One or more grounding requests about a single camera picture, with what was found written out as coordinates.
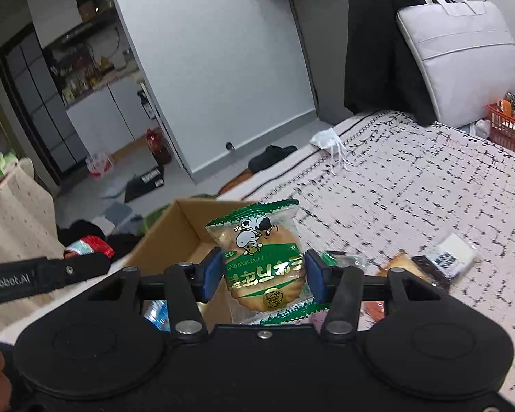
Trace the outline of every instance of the white laptop bag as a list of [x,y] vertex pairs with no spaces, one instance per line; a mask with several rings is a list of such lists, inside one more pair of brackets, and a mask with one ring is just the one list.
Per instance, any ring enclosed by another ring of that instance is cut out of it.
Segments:
[[489,1],[425,1],[399,11],[399,28],[437,119],[459,128],[483,118],[487,104],[515,94],[515,41]]

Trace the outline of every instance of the gold round logo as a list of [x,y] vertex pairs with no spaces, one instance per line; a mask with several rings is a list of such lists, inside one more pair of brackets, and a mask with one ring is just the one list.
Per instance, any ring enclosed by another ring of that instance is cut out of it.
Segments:
[[278,288],[270,288],[263,295],[263,303],[270,310],[286,307],[286,296]]

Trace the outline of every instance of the red fire extinguisher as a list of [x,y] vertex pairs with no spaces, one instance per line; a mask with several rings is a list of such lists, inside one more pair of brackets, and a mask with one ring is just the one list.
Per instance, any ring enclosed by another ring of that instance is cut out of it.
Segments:
[[172,155],[164,144],[162,133],[154,130],[147,130],[147,145],[159,166],[165,166],[172,162]]

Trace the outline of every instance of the white face mask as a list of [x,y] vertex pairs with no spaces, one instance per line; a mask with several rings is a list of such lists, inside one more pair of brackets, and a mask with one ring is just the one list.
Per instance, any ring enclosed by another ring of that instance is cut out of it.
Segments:
[[336,173],[334,173],[334,156],[336,154],[338,155],[339,167],[341,168],[343,165],[346,170],[349,170],[347,168],[347,165],[349,164],[349,152],[333,128],[319,131],[319,133],[315,134],[311,138],[310,142],[313,146],[319,147],[320,149],[326,150],[330,153],[330,171],[334,176],[336,175]]

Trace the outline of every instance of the bed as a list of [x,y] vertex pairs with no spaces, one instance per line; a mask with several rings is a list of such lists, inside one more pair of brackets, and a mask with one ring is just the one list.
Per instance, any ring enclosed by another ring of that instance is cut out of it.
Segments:
[[[332,175],[327,152],[309,145],[221,199],[298,199],[305,249],[363,253],[370,274],[399,249],[420,255],[456,230],[482,262],[451,294],[500,323],[515,345],[515,154],[399,112],[334,129],[351,153],[348,170]],[[363,313],[360,327],[370,324]],[[515,403],[515,360],[501,393]]]

